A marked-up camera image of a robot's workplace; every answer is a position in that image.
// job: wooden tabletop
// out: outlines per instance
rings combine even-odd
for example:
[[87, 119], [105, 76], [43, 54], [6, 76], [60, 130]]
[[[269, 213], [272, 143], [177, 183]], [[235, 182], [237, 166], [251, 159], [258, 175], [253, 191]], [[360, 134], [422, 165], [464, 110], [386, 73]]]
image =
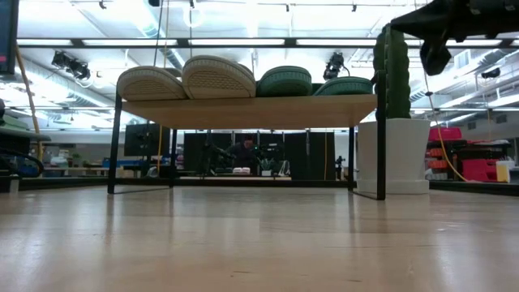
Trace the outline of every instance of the wooden tabletop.
[[376, 107], [376, 95], [127, 101], [122, 109], [174, 129], [354, 127]]

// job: red toolbox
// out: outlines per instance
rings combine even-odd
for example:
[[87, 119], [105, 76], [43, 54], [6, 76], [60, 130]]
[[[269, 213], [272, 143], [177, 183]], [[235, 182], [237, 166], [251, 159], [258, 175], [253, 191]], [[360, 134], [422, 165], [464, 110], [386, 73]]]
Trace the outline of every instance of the red toolbox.
[[463, 163], [463, 176], [478, 182], [497, 182], [497, 159], [466, 159]]

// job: black camera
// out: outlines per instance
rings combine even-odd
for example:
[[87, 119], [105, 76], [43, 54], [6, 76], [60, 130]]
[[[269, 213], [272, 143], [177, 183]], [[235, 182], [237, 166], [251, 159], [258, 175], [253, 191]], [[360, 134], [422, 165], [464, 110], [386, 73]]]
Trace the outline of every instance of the black camera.
[[348, 71], [348, 75], [350, 75], [350, 70], [344, 66], [344, 57], [342, 57], [342, 53], [333, 53], [332, 57], [328, 61], [328, 64], [326, 64], [326, 69], [324, 69], [324, 80], [337, 78], [342, 68], [346, 69]]

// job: ceiling light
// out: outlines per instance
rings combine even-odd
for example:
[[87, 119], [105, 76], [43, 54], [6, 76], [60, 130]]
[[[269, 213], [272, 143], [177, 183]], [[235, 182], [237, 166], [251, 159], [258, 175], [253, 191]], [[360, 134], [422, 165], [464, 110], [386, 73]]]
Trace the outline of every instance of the ceiling light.
[[[24, 110], [11, 109], [11, 111], [12, 111], [12, 112], [15, 112], [15, 113], [17, 113], [17, 114], [23, 114], [23, 115], [26, 115], [26, 116], [32, 117], [32, 113], [27, 112], [27, 111], [24, 111]], [[35, 112], [34, 115], [35, 115], [37, 118], [47, 119], [47, 116], [46, 116], [45, 114], [42, 114], [42, 113]]]
[[457, 118], [453, 118], [452, 120], [448, 121], [448, 122], [460, 122], [460, 121], [463, 121], [464, 119], [466, 118], [470, 118], [470, 117], [473, 117], [475, 116], [476, 114], [464, 114], [462, 116], [459, 116]]
[[411, 108], [411, 110], [414, 110], [414, 111], [432, 111], [431, 108]]
[[196, 39], [191, 45], [284, 45], [283, 39]]
[[83, 43], [85, 45], [113, 45], [113, 46], [141, 46], [141, 45], [159, 45], [164, 46], [167, 42], [167, 45], [177, 45], [177, 40], [164, 40], [161, 39], [158, 41], [154, 39], [135, 39], [135, 40], [103, 40], [103, 39], [97, 39], [97, 40], [83, 40]]
[[422, 41], [420, 41], [420, 40], [405, 40], [405, 43], [407, 45], [419, 46], [419, 45], [422, 44]]
[[460, 105], [461, 103], [465, 102], [465, 101], [468, 101], [469, 99], [471, 99], [472, 96], [464, 96], [464, 97], [458, 97], [456, 99], [453, 99], [451, 101], [447, 101], [445, 102], [444, 104], [440, 105], [440, 108], [448, 108], [448, 107], [452, 107], [452, 106], [455, 106], [455, 105]]
[[488, 107], [497, 107], [502, 105], [509, 105], [514, 102], [519, 102], [519, 94], [512, 95], [509, 97], [501, 97], [495, 101], [491, 101], [488, 103]]
[[457, 108], [448, 108], [448, 109], [440, 109], [440, 111], [453, 111], [453, 112], [480, 112], [487, 111], [487, 109], [457, 109]]
[[18, 39], [18, 45], [72, 45], [71, 40]]
[[502, 40], [464, 40], [461, 43], [457, 43], [455, 40], [447, 41], [447, 47], [449, 46], [487, 46], [487, 45], [498, 45]]
[[333, 40], [333, 39], [306, 39], [296, 40], [297, 45], [343, 45], [343, 46], [375, 46], [376, 39], [364, 40]]
[[492, 109], [493, 111], [500, 111], [500, 112], [506, 112], [506, 111], [519, 111], [519, 108], [495, 108]]
[[438, 124], [443, 124], [443, 123], [445, 123], [445, 121], [439, 121], [438, 123], [431, 122], [431, 127], [438, 126]]

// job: monitor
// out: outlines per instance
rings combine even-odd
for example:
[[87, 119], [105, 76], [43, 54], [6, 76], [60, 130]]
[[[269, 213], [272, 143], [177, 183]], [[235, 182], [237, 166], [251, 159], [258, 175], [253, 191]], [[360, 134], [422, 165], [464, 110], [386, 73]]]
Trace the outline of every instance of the monitor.
[[0, 75], [15, 73], [19, 0], [0, 0]]

